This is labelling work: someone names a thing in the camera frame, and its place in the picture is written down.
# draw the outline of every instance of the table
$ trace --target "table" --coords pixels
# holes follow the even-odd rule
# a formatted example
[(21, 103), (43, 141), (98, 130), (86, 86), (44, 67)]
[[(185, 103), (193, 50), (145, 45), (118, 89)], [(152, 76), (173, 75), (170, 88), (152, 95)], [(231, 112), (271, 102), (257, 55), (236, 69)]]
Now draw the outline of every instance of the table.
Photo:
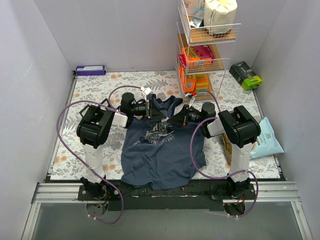
[[(224, 71), (209, 75), (212, 87), (218, 96), (221, 110), (231, 110), (236, 106), (244, 105), (253, 117), (259, 122), (261, 115), (253, 91), (244, 91), (237, 81)], [(134, 85), (150, 87), (157, 98), (165, 100), (171, 95), (181, 96), (180, 83), (175, 70), (170, 71), (135, 71), (135, 72), (107, 72), (105, 76), (78, 76), (72, 94), (71, 102), (91, 100), (102, 102), (116, 87)], [(141, 92), (136, 88), (121, 88), (114, 93), (111, 103), (118, 106), (121, 96), (125, 92), (132, 92), (137, 100), (142, 98)], [(76, 135), (78, 123), (81, 120), (79, 111), (85, 106), (80, 103), (72, 106), (66, 116), (62, 137), (65, 142), (82, 159), (84, 150)], [(202, 103), (194, 103), (197, 109)], [(103, 149), (103, 169), (108, 180), (120, 180), (123, 175), (121, 166), (122, 146), (125, 141), (126, 129), (112, 127)], [(224, 152), (221, 136), (206, 139), (203, 152), (206, 165), (201, 170), (210, 176), (222, 177), (229, 172), (230, 166)], [(56, 157), (51, 173), (51, 180), (78, 180), (84, 174), (85, 167), (61, 143), (56, 151)], [(260, 179), (278, 179), (280, 177), (274, 156), (262, 157), (250, 161), (249, 169)], [(193, 179), (204, 179), (196, 174)]]

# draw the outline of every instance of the white wall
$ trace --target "white wall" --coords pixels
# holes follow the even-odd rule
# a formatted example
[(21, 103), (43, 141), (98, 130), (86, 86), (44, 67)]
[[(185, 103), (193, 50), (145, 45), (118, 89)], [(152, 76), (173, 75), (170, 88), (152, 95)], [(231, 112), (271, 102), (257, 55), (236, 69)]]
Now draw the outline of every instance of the white wall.
[(285, 154), (279, 157), (296, 182), (314, 239), (320, 239), (320, 1), (288, 0), (253, 65), (257, 89)]
[[(231, 62), (251, 66), (286, 0), (238, 0)], [(175, 67), (177, 0), (35, 0), (65, 59), (109, 71)]]
[(21, 238), (72, 72), (33, 0), (0, 1), (0, 239)]

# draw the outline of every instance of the garment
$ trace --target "garment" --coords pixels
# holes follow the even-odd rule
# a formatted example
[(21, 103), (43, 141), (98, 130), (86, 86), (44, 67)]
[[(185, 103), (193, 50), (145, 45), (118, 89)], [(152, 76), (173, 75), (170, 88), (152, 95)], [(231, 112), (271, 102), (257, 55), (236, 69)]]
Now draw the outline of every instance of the garment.
[[(174, 107), (181, 98), (157, 102), (173, 116)], [(150, 185), (152, 189), (171, 189), (189, 183), (197, 170), (190, 157), (191, 136), (197, 124), (176, 126), (149, 119), (134, 119), (128, 128), (121, 155), (124, 183), (136, 188)], [(192, 146), (199, 168), (206, 165), (203, 153), (204, 136), (198, 131)]]

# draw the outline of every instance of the black and green box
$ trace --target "black and green box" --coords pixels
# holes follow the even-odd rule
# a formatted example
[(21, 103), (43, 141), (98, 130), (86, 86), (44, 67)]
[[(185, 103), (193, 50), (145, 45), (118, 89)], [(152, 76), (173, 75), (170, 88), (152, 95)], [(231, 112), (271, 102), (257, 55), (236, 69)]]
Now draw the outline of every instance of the black and green box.
[(233, 64), (230, 67), (229, 72), (246, 91), (259, 87), (262, 82), (261, 78), (248, 66), (245, 61)]

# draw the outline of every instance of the white bag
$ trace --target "white bag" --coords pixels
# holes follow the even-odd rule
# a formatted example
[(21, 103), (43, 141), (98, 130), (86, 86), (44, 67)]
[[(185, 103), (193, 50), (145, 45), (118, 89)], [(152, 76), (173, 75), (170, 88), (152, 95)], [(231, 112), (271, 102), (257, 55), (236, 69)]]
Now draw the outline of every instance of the white bag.
[(201, 8), (203, 0), (183, 0), (188, 16), (193, 17)]
[(232, 26), (218, 26), (233, 24), (237, 11), (236, 0), (205, 0), (203, 24), (208, 27), (210, 35), (225, 34)]

